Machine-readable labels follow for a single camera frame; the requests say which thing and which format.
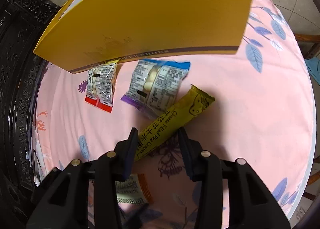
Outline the yellow rice cracker stick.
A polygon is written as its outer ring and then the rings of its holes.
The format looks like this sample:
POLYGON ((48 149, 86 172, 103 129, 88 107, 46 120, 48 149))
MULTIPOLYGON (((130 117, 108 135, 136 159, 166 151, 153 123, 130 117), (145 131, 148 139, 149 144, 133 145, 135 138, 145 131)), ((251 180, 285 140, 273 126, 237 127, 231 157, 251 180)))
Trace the yellow rice cracker stick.
POLYGON ((139 133, 135 161, 163 144, 179 128, 204 112, 215 98, 192 85, 189 91, 139 133))

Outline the blue purple snack packet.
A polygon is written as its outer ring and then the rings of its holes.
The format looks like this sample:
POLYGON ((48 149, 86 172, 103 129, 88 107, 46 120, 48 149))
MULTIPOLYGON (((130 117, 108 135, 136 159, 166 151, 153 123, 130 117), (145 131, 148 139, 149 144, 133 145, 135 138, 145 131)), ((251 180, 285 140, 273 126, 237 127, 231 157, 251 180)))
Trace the blue purple snack packet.
POLYGON ((138 61, 129 89, 121 100, 148 118, 157 118, 175 102, 189 69, 190 62, 142 59, 138 61))

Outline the wooden chair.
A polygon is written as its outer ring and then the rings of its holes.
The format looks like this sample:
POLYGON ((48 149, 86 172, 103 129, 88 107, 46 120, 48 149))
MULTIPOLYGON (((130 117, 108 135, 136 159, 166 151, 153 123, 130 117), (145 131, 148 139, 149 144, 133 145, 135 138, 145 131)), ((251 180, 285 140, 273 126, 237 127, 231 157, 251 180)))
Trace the wooden chair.
MULTIPOLYGON (((310 43, 312 46, 310 46, 308 51, 302 52, 304 59, 312 59, 317 55, 319 52, 319 35, 305 35, 305 34, 294 34, 296 41, 299 43, 310 43)), ((319 180, 319 171, 317 171, 315 174, 311 175, 308 179, 307 186, 312 185, 316 181, 319 180)))

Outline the green orange snack packet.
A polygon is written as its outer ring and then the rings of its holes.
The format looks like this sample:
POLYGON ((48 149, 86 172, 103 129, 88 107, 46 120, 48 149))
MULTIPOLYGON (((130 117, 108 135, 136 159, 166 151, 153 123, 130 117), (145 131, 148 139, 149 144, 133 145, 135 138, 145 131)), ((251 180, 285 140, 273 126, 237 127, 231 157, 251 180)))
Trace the green orange snack packet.
POLYGON ((116 181, 117 200, 122 204, 153 204, 154 199, 144 174, 132 174, 125 182, 116 181))

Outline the red white snack packet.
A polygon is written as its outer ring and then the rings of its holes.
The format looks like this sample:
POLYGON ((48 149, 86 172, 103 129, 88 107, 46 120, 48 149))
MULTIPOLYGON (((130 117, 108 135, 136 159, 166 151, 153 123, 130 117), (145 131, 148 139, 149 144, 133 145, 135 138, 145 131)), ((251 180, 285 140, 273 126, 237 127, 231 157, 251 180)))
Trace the red white snack packet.
POLYGON ((88 71, 85 101, 108 113, 113 109, 118 60, 94 67, 88 71))

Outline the dark carved wooden furniture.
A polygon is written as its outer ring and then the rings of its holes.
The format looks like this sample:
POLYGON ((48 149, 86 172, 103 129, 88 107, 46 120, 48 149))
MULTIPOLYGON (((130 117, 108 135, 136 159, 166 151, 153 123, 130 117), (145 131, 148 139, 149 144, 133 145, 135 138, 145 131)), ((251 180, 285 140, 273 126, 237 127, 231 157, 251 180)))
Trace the dark carved wooden furniture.
POLYGON ((51 0, 1 6, 1 228, 25 228, 32 212, 31 129, 47 64, 33 50, 59 9, 51 0))

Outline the blue cloth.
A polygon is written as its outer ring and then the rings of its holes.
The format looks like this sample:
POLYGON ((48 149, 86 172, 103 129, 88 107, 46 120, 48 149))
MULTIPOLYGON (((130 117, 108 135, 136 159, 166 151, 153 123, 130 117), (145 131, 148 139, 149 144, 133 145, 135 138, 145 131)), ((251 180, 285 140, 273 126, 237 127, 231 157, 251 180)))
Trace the blue cloth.
POLYGON ((317 57, 305 60, 309 74, 320 85, 320 60, 317 57))

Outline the yellow cardboard box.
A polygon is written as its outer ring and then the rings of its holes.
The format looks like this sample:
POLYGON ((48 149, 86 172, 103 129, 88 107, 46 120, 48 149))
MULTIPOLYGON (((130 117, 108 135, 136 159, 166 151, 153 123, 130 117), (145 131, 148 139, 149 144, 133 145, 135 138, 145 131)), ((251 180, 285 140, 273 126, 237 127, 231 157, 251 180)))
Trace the yellow cardboard box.
POLYGON ((251 0, 68 0, 34 53, 71 73, 109 61, 234 54, 251 0))

